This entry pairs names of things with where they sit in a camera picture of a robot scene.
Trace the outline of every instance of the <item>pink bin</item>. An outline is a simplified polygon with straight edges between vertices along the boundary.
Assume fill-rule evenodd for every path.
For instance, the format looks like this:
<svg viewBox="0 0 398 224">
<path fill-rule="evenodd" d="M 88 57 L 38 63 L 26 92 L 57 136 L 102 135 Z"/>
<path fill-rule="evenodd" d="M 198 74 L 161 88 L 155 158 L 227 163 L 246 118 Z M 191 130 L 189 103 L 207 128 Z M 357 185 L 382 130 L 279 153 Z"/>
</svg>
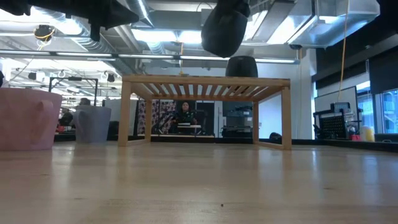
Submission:
<svg viewBox="0 0 398 224">
<path fill-rule="evenodd" d="M 0 150 L 44 150 L 54 143 L 62 96 L 0 88 Z"/>
</svg>

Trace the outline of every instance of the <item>wooden table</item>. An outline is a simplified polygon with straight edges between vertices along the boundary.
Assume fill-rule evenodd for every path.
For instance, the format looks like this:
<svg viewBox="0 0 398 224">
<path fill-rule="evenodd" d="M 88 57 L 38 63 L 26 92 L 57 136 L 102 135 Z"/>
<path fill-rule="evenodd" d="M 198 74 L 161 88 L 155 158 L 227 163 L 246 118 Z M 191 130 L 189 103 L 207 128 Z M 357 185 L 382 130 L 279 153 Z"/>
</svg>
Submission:
<svg viewBox="0 0 398 224">
<path fill-rule="evenodd" d="M 146 101 L 145 139 L 128 141 L 130 96 Z M 259 142 L 259 103 L 282 94 L 282 145 Z M 152 100 L 208 100 L 253 102 L 253 143 L 276 149 L 292 149 L 290 80 L 243 77 L 182 77 L 180 75 L 130 75 L 123 77 L 118 145 L 150 142 Z"/>
</svg>

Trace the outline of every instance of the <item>ceiling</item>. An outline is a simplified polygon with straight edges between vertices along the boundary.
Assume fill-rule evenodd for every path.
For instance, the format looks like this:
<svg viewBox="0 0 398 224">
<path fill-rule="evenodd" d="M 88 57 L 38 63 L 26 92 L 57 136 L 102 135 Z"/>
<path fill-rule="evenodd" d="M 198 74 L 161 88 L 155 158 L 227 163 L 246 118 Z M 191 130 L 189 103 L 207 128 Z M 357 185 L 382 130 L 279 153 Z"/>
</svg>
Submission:
<svg viewBox="0 0 398 224">
<path fill-rule="evenodd" d="M 180 54 L 183 50 L 184 55 L 195 56 L 214 56 L 203 50 L 200 44 L 200 30 L 207 16 L 216 6 L 217 0 L 118 0 L 121 4 L 129 7 L 132 11 L 137 10 L 137 6 L 146 4 L 146 9 L 149 12 L 147 19 L 154 25 L 154 30 L 167 31 L 171 33 L 176 39 L 174 41 L 159 41 L 155 47 L 157 50 L 162 50 L 163 54 Z M 275 15 L 285 13 L 283 17 L 273 17 L 267 22 L 267 28 L 272 31 L 267 34 L 278 34 L 281 37 L 274 38 L 286 39 L 285 36 L 294 34 L 295 30 L 300 28 L 303 22 L 307 21 L 311 16 L 313 8 L 312 2 L 314 0 L 251 0 L 252 16 L 249 18 L 246 35 L 257 35 L 256 30 L 251 29 L 256 26 L 263 26 L 257 21 L 264 19 L 267 13 L 274 13 Z M 271 6 L 276 4 L 281 5 L 280 11 L 272 12 Z M 57 17 L 52 17 L 50 12 L 43 11 L 40 8 L 32 8 L 31 16 L 13 16 L 7 12 L 0 10 L 0 49 L 6 50 L 42 50 L 50 52 L 90 52 L 94 53 L 144 53 L 153 54 L 154 48 L 150 47 L 146 41 L 140 40 L 136 31 L 142 32 L 150 31 L 148 26 L 143 22 L 136 24 L 124 25 L 115 27 L 109 30 L 101 30 L 101 41 L 92 42 L 88 37 L 89 24 L 86 19 L 72 17 L 72 19 L 65 19 L 65 15 L 57 14 Z M 37 40 L 33 35 L 33 30 L 38 28 L 41 24 L 47 24 L 55 28 L 55 33 L 50 42 L 43 44 Z M 176 42 L 177 37 L 180 40 L 184 31 L 189 31 L 193 35 L 188 36 L 188 41 L 182 46 L 181 43 Z M 282 41 L 280 44 L 269 44 L 267 40 L 261 39 L 265 37 L 261 31 L 260 36 L 255 38 L 246 38 L 247 40 L 240 46 L 235 55 L 250 55 L 255 58 L 275 58 L 275 59 L 299 59 L 297 58 L 297 51 L 292 50 L 289 45 Z M 152 35 L 156 38 L 165 38 L 163 35 Z M 189 40 L 199 38 L 196 43 L 190 43 Z M 12 70 L 11 77 L 14 78 L 10 84 L 15 85 L 32 85 L 34 88 L 46 89 L 48 87 L 37 87 L 37 85 L 48 85 L 49 77 L 59 77 L 63 74 L 67 76 L 76 76 L 83 78 L 97 78 L 100 87 L 112 86 L 114 90 L 100 90 L 99 95 L 119 96 L 121 89 L 121 76 L 130 73 L 144 73 L 146 68 L 159 67 L 179 68 L 180 61 L 178 60 L 139 60 L 134 58 L 117 58 L 115 61 L 81 61 L 78 58 L 66 58 L 67 60 L 60 60 L 59 58 L 41 57 L 41 59 L 32 58 L 26 55 L 26 58 L 4 58 L 2 61 L 7 62 L 8 67 Z M 206 61 L 206 60 L 187 60 L 183 62 L 183 67 L 198 67 L 198 68 L 225 68 L 226 62 L 222 61 Z M 36 72 L 43 77 L 36 80 L 29 80 L 29 72 Z M 106 76 L 109 73 L 116 74 L 116 81 L 108 83 Z M 64 82 L 67 85 L 74 85 L 67 80 Z M 80 86 L 92 85 L 92 83 L 84 82 L 78 84 Z M 54 91 L 64 91 L 65 88 L 55 88 Z M 84 96 L 92 96 L 93 89 L 85 89 L 81 92 Z"/>
</svg>

